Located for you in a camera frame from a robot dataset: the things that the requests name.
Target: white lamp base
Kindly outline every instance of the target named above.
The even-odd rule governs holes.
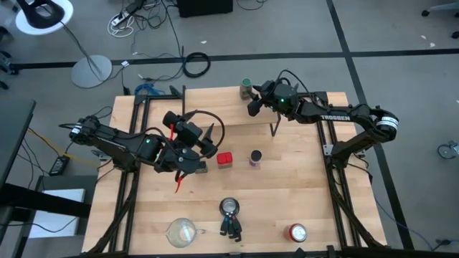
[[[78,61],[72,68],[71,80],[78,87],[92,88],[105,82],[112,74],[112,62],[104,56],[92,55],[90,59],[86,57]]]

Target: power strip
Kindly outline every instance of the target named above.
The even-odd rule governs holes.
[[[112,25],[113,26],[117,26],[121,22],[124,22],[126,19],[128,19],[130,16],[131,15],[127,11],[124,11],[123,12],[123,16],[121,18],[120,17],[116,17],[114,20],[112,20]]]

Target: black box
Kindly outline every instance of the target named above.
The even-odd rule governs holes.
[[[232,0],[177,0],[177,6],[183,18],[232,12]]]

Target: green lid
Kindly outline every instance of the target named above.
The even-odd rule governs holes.
[[[250,79],[245,78],[242,80],[242,86],[250,87],[252,86],[252,82],[250,81]]]

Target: small jar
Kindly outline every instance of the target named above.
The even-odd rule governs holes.
[[[249,164],[252,167],[258,167],[260,165],[260,161],[261,161],[261,151],[254,150],[252,154],[250,154]]]

